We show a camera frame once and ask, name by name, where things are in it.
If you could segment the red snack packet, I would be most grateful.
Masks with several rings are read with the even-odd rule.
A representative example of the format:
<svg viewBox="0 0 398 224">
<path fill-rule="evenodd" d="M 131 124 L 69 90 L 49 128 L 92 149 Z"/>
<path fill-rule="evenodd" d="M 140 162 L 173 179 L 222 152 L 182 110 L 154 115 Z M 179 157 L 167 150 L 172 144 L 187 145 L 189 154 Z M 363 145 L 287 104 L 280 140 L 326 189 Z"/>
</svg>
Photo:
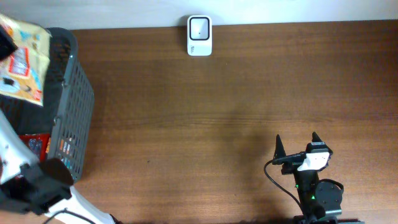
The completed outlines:
<svg viewBox="0 0 398 224">
<path fill-rule="evenodd" d="M 19 135 L 21 141 L 33 152 L 40 160 L 46 160 L 50 149 L 50 134 L 25 134 Z"/>
</svg>

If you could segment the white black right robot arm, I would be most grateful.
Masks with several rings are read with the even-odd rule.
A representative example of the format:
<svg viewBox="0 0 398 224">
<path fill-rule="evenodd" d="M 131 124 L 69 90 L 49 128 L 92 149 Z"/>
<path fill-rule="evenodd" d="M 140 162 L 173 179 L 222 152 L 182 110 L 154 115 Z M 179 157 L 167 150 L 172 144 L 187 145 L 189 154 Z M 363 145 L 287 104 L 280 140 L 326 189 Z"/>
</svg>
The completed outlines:
<svg viewBox="0 0 398 224">
<path fill-rule="evenodd" d="M 344 186 L 331 179 L 320 179 L 318 173 L 328 167 L 333 151 L 312 133 L 312 141 L 302 152 L 287 155 L 280 136 L 276 136 L 271 164 L 281 165 L 281 174 L 292 174 L 302 214 L 293 217 L 294 223 L 337 223 L 341 215 Z"/>
</svg>

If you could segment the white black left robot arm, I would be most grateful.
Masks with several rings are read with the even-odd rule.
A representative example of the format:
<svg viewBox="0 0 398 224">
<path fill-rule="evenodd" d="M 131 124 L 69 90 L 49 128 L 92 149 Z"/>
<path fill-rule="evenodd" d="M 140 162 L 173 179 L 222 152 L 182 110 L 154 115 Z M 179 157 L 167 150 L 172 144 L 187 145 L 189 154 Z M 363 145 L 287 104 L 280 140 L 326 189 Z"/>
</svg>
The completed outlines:
<svg viewBox="0 0 398 224">
<path fill-rule="evenodd" d="M 44 105 L 1 98 L 1 209 L 64 223 L 116 223 L 74 187 L 95 103 L 69 30 L 53 27 Z"/>
</svg>

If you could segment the yellow snack bag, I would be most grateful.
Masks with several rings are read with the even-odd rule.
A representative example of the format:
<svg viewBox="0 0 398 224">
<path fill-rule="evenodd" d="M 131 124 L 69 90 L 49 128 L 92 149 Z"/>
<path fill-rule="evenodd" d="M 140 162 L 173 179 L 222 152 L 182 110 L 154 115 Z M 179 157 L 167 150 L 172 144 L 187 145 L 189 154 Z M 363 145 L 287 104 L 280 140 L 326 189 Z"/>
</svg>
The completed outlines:
<svg viewBox="0 0 398 224">
<path fill-rule="evenodd" d="M 42 106 L 50 65 L 50 32 L 40 25 L 1 15 L 1 30 L 16 47 L 1 59 L 1 94 Z"/>
</svg>

